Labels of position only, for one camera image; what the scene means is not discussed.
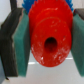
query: red sphere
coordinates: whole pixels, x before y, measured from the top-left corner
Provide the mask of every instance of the red sphere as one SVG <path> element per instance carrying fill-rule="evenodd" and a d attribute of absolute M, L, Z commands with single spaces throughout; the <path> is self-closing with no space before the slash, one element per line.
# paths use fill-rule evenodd
<path fill-rule="evenodd" d="M 38 0 L 29 12 L 31 50 L 43 66 L 61 64 L 71 49 L 73 14 L 65 0 Z"/>

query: blue object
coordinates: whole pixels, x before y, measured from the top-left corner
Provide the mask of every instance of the blue object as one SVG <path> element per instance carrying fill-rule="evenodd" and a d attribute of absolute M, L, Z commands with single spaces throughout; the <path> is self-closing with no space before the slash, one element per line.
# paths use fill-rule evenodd
<path fill-rule="evenodd" d="M 72 4 L 72 0 L 66 0 L 66 2 L 68 3 L 69 7 L 71 8 L 71 11 L 73 12 L 73 4 Z"/>
<path fill-rule="evenodd" d="M 24 9 L 27 11 L 27 13 L 29 13 L 29 10 L 30 10 L 32 4 L 34 4 L 34 1 L 37 1 L 37 0 L 23 0 L 22 6 L 23 6 Z M 67 2 L 68 5 L 70 6 L 71 11 L 73 11 L 74 9 L 73 9 L 72 0 L 66 0 L 66 2 Z"/>
<path fill-rule="evenodd" d="M 29 10 L 30 10 L 32 4 L 34 4 L 34 1 L 37 1 L 37 0 L 23 0 L 22 6 L 27 11 L 27 13 L 29 13 Z"/>

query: hole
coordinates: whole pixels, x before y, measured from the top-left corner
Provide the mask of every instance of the hole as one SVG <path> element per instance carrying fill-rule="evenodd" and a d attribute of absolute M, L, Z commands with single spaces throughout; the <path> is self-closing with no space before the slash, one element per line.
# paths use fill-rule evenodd
<path fill-rule="evenodd" d="M 45 41 L 44 48 L 47 52 L 54 52 L 57 48 L 57 41 L 55 38 L 50 37 Z"/>

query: white surface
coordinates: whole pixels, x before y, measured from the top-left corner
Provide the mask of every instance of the white surface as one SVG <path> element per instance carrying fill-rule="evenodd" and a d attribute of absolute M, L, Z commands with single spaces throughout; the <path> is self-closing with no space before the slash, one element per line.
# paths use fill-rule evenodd
<path fill-rule="evenodd" d="M 5 1 L 7 0 L 0 0 L 0 21 L 3 21 L 10 11 L 9 3 Z M 82 2 L 84 3 L 83 0 L 73 0 L 73 7 L 82 8 Z M 71 53 L 60 66 L 54 68 L 41 66 L 30 54 L 27 77 L 10 78 L 10 84 L 84 84 L 84 78 L 79 75 Z"/>
<path fill-rule="evenodd" d="M 0 0 L 0 23 L 3 22 L 11 11 L 10 0 Z"/>

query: green foam pad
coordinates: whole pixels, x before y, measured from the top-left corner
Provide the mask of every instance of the green foam pad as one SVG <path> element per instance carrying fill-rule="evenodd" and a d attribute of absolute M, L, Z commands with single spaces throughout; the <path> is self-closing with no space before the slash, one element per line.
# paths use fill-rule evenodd
<path fill-rule="evenodd" d="M 71 52 L 80 75 L 84 76 L 84 21 L 77 14 L 73 18 Z"/>
<path fill-rule="evenodd" d="M 84 8 L 75 9 L 74 14 L 78 14 L 84 20 Z"/>
<path fill-rule="evenodd" d="M 12 35 L 15 33 L 21 14 L 22 8 L 11 11 L 0 29 L 0 55 L 6 77 L 18 76 Z"/>
<path fill-rule="evenodd" d="M 23 11 L 22 20 L 17 26 L 16 32 L 13 35 L 17 69 L 19 76 L 26 76 L 29 53 L 30 53 L 30 38 L 29 38 L 29 18 L 26 11 Z"/>

